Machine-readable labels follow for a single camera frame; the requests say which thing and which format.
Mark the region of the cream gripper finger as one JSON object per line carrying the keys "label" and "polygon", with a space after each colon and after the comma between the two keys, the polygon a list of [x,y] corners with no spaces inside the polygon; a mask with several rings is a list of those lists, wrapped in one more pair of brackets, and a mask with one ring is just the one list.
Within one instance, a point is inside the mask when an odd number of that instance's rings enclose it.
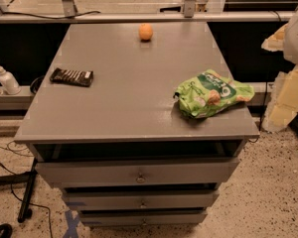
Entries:
{"label": "cream gripper finger", "polygon": [[267,132],[279,132],[290,124],[297,113],[298,65],[288,73],[279,72],[275,78],[262,128]]}
{"label": "cream gripper finger", "polygon": [[269,52],[283,51],[285,30],[287,26],[288,24],[284,24],[269,38],[265,39],[264,42],[261,44],[261,47]]}

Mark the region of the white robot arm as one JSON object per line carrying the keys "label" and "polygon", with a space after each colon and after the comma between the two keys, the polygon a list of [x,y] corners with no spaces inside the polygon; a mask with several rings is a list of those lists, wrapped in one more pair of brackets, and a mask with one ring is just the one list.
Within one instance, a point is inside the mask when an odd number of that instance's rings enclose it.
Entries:
{"label": "white robot arm", "polygon": [[266,39],[261,47],[270,52],[282,51],[294,64],[288,72],[279,72],[273,83],[262,128],[268,132],[285,129],[298,113],[298,9],[289,22]]}

